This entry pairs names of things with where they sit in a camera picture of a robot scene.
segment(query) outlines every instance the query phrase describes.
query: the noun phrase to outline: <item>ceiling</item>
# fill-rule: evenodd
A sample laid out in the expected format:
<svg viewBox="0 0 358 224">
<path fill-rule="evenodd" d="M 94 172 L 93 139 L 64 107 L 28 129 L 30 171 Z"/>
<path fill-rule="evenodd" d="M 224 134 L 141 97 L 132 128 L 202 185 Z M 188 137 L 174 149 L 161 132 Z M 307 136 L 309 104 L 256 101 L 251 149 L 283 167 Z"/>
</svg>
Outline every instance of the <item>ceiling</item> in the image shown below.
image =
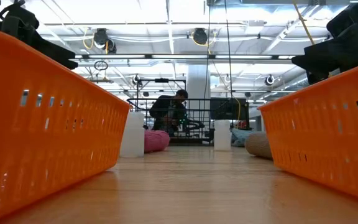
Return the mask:
<svg viewBox="0 0 358 224">
<path fill-rule="evenodd" d="M 213 55 L 299 55 L 311 42 L 290 0 L 27 0 L 25 8 L 33 12 L 41 25 L 40 35 L 78 55 L 104 54 L 89 47 L 93 32 L 107 28 L 117 46 L 117 54 L 202 54 L 206 46 L 191 38 L 195 28 L 210 34 Z M 349 4 L 349 0 L 297 0 L 298 7 L 315 42 L 329 38 L 326 24 Z M 1 8 L 12 3 L 2 0 Z M 95 60 L 77 60 L 74 70 L 90 78 L 97 74 Z M 131 93 L 132 77 L 185 79 L 188 66 L 206 64 L 206 60 L 130 59 L 106 60 L 109 68 L 98 74 L 113 83 L 99 83 L 123 99 Z M 208 70 L 217 78 L 211 85 L 212 96 L 226 96 L 224 78 L 230 74 L 228 60 L 209 60 Z M 307 85 L 305 71 L 289 60 L 233 60 L 232 88 L 236 90 L 297 90 Z M 266 86 L 264 79 L 273 75 L 275 83 Z M 170 90 L 175 86 L 150 83 L 145 90 Z M 161 92 L 150 92 L 156 98 Z M 253 93 L 253 100 L 274 100 L 284 93 Z M 235 93 L 244 97 L 244 92 Z"/>
</svg>

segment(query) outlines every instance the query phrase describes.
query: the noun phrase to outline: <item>beige bean bag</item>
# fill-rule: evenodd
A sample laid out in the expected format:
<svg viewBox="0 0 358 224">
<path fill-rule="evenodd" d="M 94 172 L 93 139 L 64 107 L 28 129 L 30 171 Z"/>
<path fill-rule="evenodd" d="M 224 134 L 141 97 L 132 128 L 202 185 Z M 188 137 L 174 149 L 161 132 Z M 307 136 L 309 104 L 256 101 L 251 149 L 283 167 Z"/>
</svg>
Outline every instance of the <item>beige bean bag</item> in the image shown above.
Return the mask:
<svg viewBox="0 0 358 224">
<path fill-rule="evenodd" d="M 265 132 L 255 132 L 250 134 L 246 140 L 245 147 L 249 154 L 266 159 L 273 159 L 269 140 L 267 139 Z"/>
</svg>

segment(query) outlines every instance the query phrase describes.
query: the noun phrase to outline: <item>white pillar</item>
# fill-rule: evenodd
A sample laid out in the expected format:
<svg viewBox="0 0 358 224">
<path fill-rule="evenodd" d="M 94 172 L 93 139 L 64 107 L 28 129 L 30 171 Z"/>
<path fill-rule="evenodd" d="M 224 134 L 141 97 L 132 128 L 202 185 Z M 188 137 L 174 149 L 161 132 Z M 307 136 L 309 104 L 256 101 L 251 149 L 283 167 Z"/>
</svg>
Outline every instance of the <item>white pillar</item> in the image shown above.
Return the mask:
<svg viewBox="0 0 358 224">
<path fill-rule="evenodd" d="M 206 65 L 189 65 L 187 73 L 187 92 L 189 99 L 210 99 L 211 98 L 211 79 L 210 73 Z M 191 101 L 187 102 L 187 108 L 190 110 L 209 110 L 209 101 Z M 188 114 L 190 119 L 204 121 L 206 128 L 209 128 L 208 120 L 210 119 L 209 112 L 194 112 L 190 111 Z"/>
</svg>

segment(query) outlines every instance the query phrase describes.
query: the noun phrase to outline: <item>person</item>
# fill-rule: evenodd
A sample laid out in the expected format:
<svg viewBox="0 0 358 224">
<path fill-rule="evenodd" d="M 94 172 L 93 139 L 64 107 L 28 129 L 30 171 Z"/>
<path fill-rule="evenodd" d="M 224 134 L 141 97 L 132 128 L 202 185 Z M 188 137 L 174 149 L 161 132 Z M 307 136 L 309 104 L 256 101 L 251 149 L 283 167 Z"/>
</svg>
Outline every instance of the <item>person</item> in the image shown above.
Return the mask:
<svg viewBox="0 0 358 224">
<path fill-rule="evenodd" d="M 151 117 L 155 118 L 153 130 L 166 131 L 172 136 L 178 130 L 179 114 L 186 113 L 183 102 L 187 99 L 186 90 L 178 90 L 175 96 L 160 96 L 150 109 Z"/>
</svg>

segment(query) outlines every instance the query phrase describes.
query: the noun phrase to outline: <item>pink bean bag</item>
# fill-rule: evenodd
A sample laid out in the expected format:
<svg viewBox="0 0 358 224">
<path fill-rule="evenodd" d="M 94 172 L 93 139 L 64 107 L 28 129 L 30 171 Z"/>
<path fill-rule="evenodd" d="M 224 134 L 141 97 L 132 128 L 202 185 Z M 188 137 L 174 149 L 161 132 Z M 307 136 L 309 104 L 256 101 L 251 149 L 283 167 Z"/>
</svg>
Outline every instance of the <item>pink bean bag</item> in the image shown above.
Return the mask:
<svg viewBox="0 0 358 224">
<path fill-rule="evenodd" d="M 165 131 L 144 131 L 144 152 L 163 151 L 169 145 L 169 135 Z"/>
</svg>

